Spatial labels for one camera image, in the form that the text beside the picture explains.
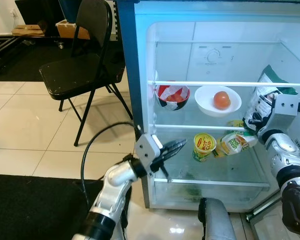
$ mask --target yellow cup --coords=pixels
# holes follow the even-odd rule
[[[205,132],[198,133],[194,136],[192,156],[198,162],[204,162],[216,146],[217,142],[213,136]]]

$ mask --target juice pouch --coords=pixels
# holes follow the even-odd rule
[[[227,124],[230,127],[243,127],[242,120],[233,120]],[[252,148],[258,142],[257,136],[250,131],[229,131],[216,140],[216,148],[212,151],[215,158],[238,154]]]

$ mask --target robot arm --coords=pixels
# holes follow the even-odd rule
[[[266,124],[259,128],[257,136],[265,146],[272,175],[280,188],[283,224],[289,231],[300,235],[300,150],[285,134],[300,112],[298,105],[297,96],[279,94],[272,103],[270,116],[264,121]]]
[[[118,234],[115,239],[124,239],[119,223],[125,206],[126,193],[132,182],[143,176],[152,175],[159,169],[169,181],[164,161],[177,154],[186,141],[186,139],[176,140],[162,145],[156,135],[141,134],[134,146],[139,159],[129,154],[122,163],[112,166],[106,172],[103,188],[72,240],[110,240],[113,239],[114,232]]]

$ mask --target snack bag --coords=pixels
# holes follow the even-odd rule
[[[233,120],[227,124],[230,127],[243,127],[242,120]],[[229,131],[224,137],[216,140],[216,148],[213,150],[215,158],[238,154],[252,148],[258,142],[257,136],[249,131]]]
[[[270,65],[262,71],[258,83],[287,83],[282,80]],[[250,130],[256,131],[256,126],[249,124],[249,120],[262,120],[271,113],[272,101],[278,94],[297,95],[293,87],[275,87],[275,86],[256,86],[252,93],[247,111],[243,117],[244,126]]]

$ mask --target chair backrest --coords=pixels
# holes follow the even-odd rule
[[[105,0],[82,0],[75,24],[77,28],[83,27],[88,30],[101,48],[107,47],[112,29],[112,12],[109,4]]]

